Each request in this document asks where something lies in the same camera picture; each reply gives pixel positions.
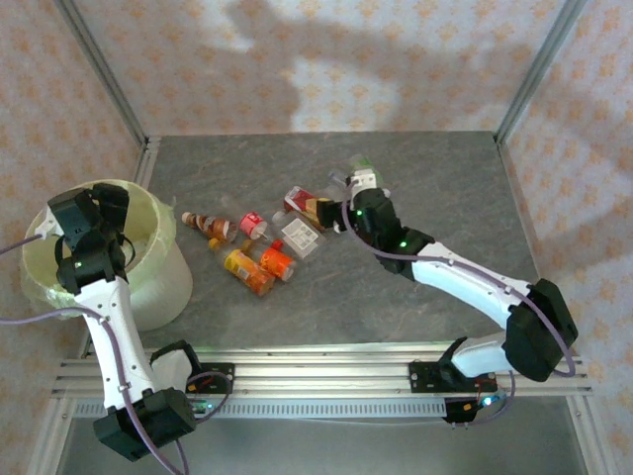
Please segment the mounting plate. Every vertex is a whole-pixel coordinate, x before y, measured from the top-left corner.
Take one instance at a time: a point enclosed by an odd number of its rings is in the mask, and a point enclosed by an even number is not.
[[[228,379],[232,381],[235,376],[235,365],[233,363],[200,363],[202,366],[201,373],[207,371],[217,371],[225,374]],[[226,381],[223,378],[207,378],[199,379],[194,383],[187,385],[187,394],[226,394]]]
[[[483,375],[482,379],[484,378],[486,380],[482,382],[481,392],[495,393],[497,379],[489,375]],[[477,393],[480,391],[477,379],[465,378],[460,383],[449,384],[440,376],[437,362],[414,361],[408,364],[408,382],[412,393]]]

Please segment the white bottle cap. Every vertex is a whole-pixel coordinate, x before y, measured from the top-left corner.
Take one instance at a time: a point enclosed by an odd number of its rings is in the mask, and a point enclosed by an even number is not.
[[[277,213],[273,215],[273,223],[275,223],[276,225],[280,224],[285,216],[286,216],[285,211],[278,211]]]

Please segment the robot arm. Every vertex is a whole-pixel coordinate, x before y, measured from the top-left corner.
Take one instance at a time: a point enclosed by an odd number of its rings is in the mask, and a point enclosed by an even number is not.
[[[114,185],[71,190],[48,202],[39,232],[44,237],[61,235],[55,247],[58,282],[80,306],[101,315],[114,333],[123,360],[124,385],[102,320],[84,315],[101,367],[108,410],[108,416],[94,423],[94,430],[101,442],[129,460],[138,460],[149,449],[136,432],[123,392],[130,396],[151,441],[161,447],[196,428],[185,386],[202,368],[185,341],[157,351],[150,361],[145,358],[132,317],[121,250],[128,203],[128,192]],[[70,249],[67,257],[62,257],[63,243]]]
[[[349,183],[349,209],[340,203],[316,203],[322,224],[344,231],[347,222],[387,270],[447,292],[487,315],[502,330],[483,338],[458,338],[437,363],[444,383],[461,387],[465,379],[511,369],[534,381],[547,380],[563,351],[533,307],[566,347],[578,336],[555,284],[546,279],[531,284],[500,275],[425,233],[403,227],[389,193],[378,188],[371,169],[357,170]]]

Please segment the gray tabletop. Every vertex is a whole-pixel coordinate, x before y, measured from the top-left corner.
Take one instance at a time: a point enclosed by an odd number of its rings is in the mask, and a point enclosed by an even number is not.
[[[341,133],[173,137],[161,142],[149,190],[184,211],[213,214],[224,192],[264,214],[294,185],[316,190],[331,168],[367,155],[392,191],[405,226],[515,278],[536,271],[490,133]],[[494,332],[466,304],[384,270],[349,236],[328,234],[318,259],[259,298],[223,270],[202,235],[176,238],[194,277],[191,301],[145,347],[185,338],[247,347],[366,341],[439,341]]]

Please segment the patterned wallpaper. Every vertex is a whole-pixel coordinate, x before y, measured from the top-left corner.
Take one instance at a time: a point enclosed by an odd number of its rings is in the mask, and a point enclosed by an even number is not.
[[[50,0],[0,8],[0,246],[24,236],[54,194],[101,177],[130,178],[138,151]],[[0,258],[0,315],[32,315],[19,252]],[[78,348],[83,322],[0,328],[0,473],[22,475],[50,376]]]
[[[563,0],[78,0],[149,135],[495,130]]]
[[[578,323],[622,474],[633,467],[633,7],[590,1],[509,142],[540,272]]]

